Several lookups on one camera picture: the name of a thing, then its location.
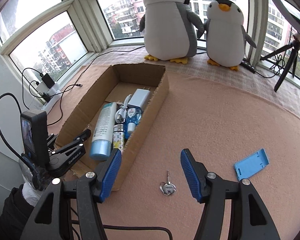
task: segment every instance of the small stuffed penguin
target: small stuffed penguin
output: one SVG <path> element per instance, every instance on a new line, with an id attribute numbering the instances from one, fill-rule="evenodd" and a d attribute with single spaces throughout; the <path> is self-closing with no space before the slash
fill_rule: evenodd
<path id="1" fill-rule="evenodd" d="M 190 0 L 143 0 L 146 13 L 140 21 L 145 29 L 145 47 L 149 60 L 170 60 L 186 64 L 197 51 L 195 25 L 204 32 L 199 16 L 191 11 Z"/>
<path id="2" fill-rule="evenodd" d="M 245 54 L 246 41 L 256 48 L 255 42 L 242 26 L 242 11 L 232 1 L 215 0 L 208 6 L 207 17 L 204 29 L 207 31 L 208 63 L 238 71 Z M 198 30 L 197 37 L 200 38 L 202 34 Z"/>

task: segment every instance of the white glove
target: white glove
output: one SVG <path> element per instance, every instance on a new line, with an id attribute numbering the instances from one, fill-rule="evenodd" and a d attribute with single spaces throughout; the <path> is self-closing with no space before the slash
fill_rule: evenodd
<path id="1" fill-rule="evenodd" d="M 35 206 L 41 197 L 41 194 L 30 185 L 29 182 L 23 184 L 22 195 L 24 199 L 32 206 Z"/>

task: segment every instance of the metal screw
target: metal screw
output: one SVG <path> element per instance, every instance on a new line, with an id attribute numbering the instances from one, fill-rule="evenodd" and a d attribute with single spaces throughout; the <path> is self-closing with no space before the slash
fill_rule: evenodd
<path id="1" fill-rule="evenodd" d="M 248 180 L 248 179 L 243 179 L 243 180 L 242 180 L 242 184 L 244 184 L 244 185 L 250 185 L 250 180 Z"/>
<path id="2" fill-rule="evenodd" d="M 213 172 L 208 172 L 208 178 L 209 179 L 215 179 L 216 178 L 216 174 Z"/>
<path id="3" fill-rule="evenodd" d="M 55 178 L 55 179 L 52 180 L 52 184 L 57 185 L 57 184 L 60 183 L 60 181 L 61 180 L 59 178 Z"/>
<path id="4" fill-rule="evenodd" d="M 89 172 L 86 173 L 86 177 L 87 177 L 87 178 L 93 178 L 94 175 L 95 175 L 95 174 L 94 174 L 93 171 L 89 171 Z"/>

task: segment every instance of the small blue bottle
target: small blue bottle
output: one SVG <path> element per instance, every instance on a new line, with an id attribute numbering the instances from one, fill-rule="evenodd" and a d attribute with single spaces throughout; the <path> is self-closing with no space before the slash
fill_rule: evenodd
<path id="1" fill-rule="evenodd" d="M 133 133 L 136 126 L 139 124 L 142 116 L 142 111 L 139 107 L 129 108 L 127 112 L 126 122 L 124 124 L 124 138 L 128 139 L 130 134 Z"/>

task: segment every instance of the camera screen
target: camera screen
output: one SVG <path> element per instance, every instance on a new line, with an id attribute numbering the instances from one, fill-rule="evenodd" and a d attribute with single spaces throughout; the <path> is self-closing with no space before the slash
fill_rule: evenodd
<path id="1" fill-rule="evenodd" d="M 24 144 L 34 152 L 31 123 L 28 120 L 21 118 L 21 129 Z"/>

